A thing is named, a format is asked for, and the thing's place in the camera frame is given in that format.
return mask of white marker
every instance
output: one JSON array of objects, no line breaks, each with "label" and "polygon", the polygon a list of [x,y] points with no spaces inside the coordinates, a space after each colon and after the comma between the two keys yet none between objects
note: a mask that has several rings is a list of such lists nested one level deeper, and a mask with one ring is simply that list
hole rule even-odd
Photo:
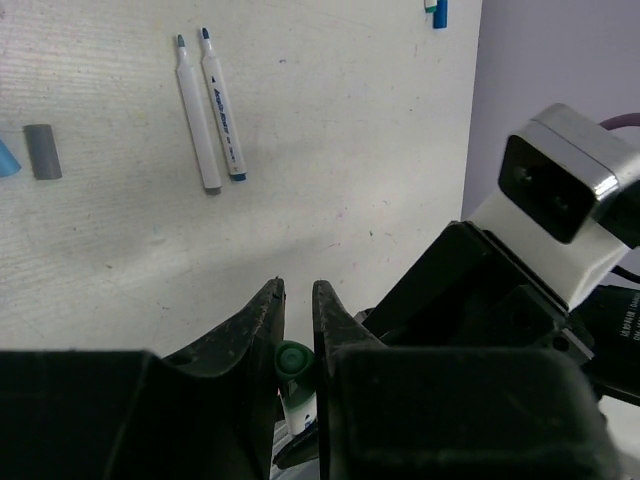
[{"label": "white marker", "polygon": [[438,0],[424,0],[424,11],[427,13],[435,13],[438,9]]},{"label": "white marker", "polygon": [[229,175],[235,181],[241,182],[247,178],[247,167],[244,164],[242,150],[240,150],[238,131],[236,130],[236,123],[233,121],[231,103],[229,103],[229,97],[227,96],[227,87],[222,76],[220,61],[213,51],[213,45],[211,45],[209,32],[206,28],[202,29],[202,41],[204,45],[202,68],[209,86],[213,111],[216,113],[222,149],[227,157],[227,165],[229,165]]},{"label": "white marker", "polygon": [[198,90],[196,73],[193,65],[189,62],[182,35],[178,35],[178,54],[180,60],[176,72],[178,73],[184,107],[187,110],[191,138],[193,138],[193,145],[196,148],[196,155],[200,164],[202,182],[204,183],[205,191],[209,195],[216,195],[222,190],[220,172],[218,171],[216,156],[211,145],[211,136],[209,135],[207,117],[204,114],[200,91]]}]

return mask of green marker cap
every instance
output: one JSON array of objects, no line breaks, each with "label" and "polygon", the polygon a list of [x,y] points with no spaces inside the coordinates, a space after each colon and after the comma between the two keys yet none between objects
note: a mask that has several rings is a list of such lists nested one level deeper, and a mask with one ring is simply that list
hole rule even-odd
[{"label": "green marker cap", "polygon": [[285,340],[276,347],[274,364],[283,403],[295,409],[315,393],[313,352],[298,342]]}]

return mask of blue marker cap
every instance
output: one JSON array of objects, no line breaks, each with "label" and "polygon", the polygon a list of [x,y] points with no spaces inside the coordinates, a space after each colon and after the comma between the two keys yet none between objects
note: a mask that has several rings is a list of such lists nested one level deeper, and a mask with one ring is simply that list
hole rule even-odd
[{"label": "blue marker cap", "polygon": [[0,140],[0,177],[10,177],[18,173],[21,168],[7,146]]},{"label": "blue marker cap", "polygon": [[438,0],[438,6],[433,14],[433,28],[447,28],[448,10],[449,2],[447,0]]}]

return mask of camera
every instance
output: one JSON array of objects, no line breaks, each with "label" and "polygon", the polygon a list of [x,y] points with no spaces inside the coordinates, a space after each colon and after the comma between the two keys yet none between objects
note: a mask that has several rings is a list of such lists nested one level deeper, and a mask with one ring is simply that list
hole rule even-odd
[{"label": "camera", "polygon": [[509,136],[500,190],[557,241],[598,222],[637,179],[640,153],[566,105],[556,104]]}]

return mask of black camera face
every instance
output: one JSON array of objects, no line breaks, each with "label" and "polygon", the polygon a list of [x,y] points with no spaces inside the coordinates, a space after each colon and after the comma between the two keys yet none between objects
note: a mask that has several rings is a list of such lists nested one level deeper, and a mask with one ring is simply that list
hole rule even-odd
[{"label": "black camera face", "polygon": [[570,243],[596,206],[591,189],[517,135],[507,140],[502,192],[562,243]]}]

